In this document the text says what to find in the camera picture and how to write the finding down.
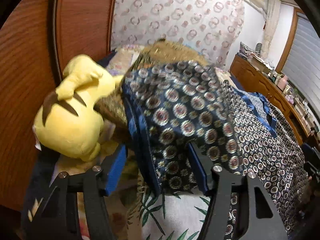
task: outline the patterned curtain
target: patterned curtain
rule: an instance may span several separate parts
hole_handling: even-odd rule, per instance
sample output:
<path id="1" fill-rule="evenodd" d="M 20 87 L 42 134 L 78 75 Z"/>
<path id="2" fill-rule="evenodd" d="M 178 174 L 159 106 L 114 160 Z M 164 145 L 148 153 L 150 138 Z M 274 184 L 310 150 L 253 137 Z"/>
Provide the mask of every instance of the patterned curtain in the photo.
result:
<path id="1" fill-rule="evenodd" d="M 269 54 L 270 44 L 273 38 L 273 35 L 276 32 L 276 28 L 279 21 L 280 15 L 280 0 L 269 0 L 268 2 L 268 15 L 266 22 L 266 29 L 264 31 L 262 48 L 260 52 L 260 57 L 266 59 Z"/>
<path id="2" fill-rule="evenodd" d="M 111 47 L 166 38 L 222 67 L 243 23 L 243 0 L 116 0 Z"/>

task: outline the wooden wardrobe door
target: wooden wardrobe door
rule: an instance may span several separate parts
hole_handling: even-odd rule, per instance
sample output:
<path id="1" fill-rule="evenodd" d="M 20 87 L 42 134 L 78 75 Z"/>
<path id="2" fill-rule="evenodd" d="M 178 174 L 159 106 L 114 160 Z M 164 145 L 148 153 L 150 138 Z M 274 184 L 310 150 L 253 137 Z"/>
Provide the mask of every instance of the wooden wardrobe door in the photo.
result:
<path id="1" fill-rule="evenodd" d="M 257 71 L 246 61 L 241 62 L 242 71 L 237 77 L 244 90 L 247 92 L 254 92 L 255 84 L 257 82 Z"/>
<path id="2" fill-rule="evenodd" d="M 33 119 L 54 90 L 49 0 L 22 0 L 0 29 L 0 204 L 20 210 L 37 158 Z"/>
<path id="3" fill-rule="evenodd" d="M 239 78 L 241 75 L 241 72 L 243 70 L 242 65 L 241 65 L 241 58 L 239 56 L 235 56 L 233 59 L 233 62 L 230 66 L 230 72 L 235 76 L 236 79 Z"/>
<path id="4" fill-rule="evenodd" d="M 102 59 L 110 50 L 115 0 L 56 0 L 55 39 L 61 72 L 74 56 Z"/>

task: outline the yellow plush toy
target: yellow plush toy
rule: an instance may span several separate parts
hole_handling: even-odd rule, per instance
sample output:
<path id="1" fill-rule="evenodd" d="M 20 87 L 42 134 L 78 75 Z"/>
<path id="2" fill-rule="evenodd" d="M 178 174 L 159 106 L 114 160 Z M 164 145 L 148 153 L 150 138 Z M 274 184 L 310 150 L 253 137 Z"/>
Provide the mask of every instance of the yellow plush toy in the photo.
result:
<path id="1" fill-rule="evenodd" d="M 92 160 L 100 151 L 102 116 L 93 110 L 122 76 L 112 77 L 89 56 L 74 57 L 63 71 L 64 80 L 44 100 L 34 120 L 34 132 L 44 146 L 72 158 Z M 109 127 L 113 133 L 114 126 Z"/>

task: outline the white wall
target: white wall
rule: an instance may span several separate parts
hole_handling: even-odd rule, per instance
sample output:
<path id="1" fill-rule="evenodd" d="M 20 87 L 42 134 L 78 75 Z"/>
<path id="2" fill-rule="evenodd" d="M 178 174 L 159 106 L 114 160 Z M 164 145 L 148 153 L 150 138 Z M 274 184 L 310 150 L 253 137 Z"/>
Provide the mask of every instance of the white wall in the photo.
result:
<path id="1" fill-rule="evenodd" d="M 226 59 L 225 70 L 229 70 L 235 55 L 239 52 L 240 42 L 251 49 L 255 49 L 257 43 L 262 42 L 263 26 L 265 21 L 260 12 L 248 3 L 244 3 L 244 25 L 239 37 L 232 43 Z"/>
<path id="2" fill-rule="evenodd" d="M 292 6 L 285 4 L 281 4 L 280 7 L 279 22 L 271 41 L 268 58 L 266 60 L 270 62 L 270 65 L 275 67 L 278 65 L 285 44 L 287 43 L 292 23 L 293 9 L 294 8 Z"/>

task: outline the blue patterned fabric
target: blue patterned fabric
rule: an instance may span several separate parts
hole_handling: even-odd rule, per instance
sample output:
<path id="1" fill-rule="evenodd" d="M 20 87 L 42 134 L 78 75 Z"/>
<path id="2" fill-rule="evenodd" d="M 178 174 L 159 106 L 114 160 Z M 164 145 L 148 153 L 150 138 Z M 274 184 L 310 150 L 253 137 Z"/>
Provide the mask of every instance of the blue patterned fabric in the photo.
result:
<path id="1" fill-rule="evenodd" d="M 209 66 L 155 65 L 129 73 L 122 89 L 139 168 L 156 194 L 196 186 L 187 159 L 190 141 L 214 164 L 242 171 L 226 94 Z"/>
<path id="2" fill-rule="evenodd" d="M 267 99 L 260 93 L 248 93 L 241 90 L 235 90 L 235 93 L 241 96 L 247 106 L 252 109 L 252 112 L 258 120 L 268 129 L 271 135 L 276 138 L 276 122 L 277 120 L 270 115 L 270 108 L 267 104 Z"/>

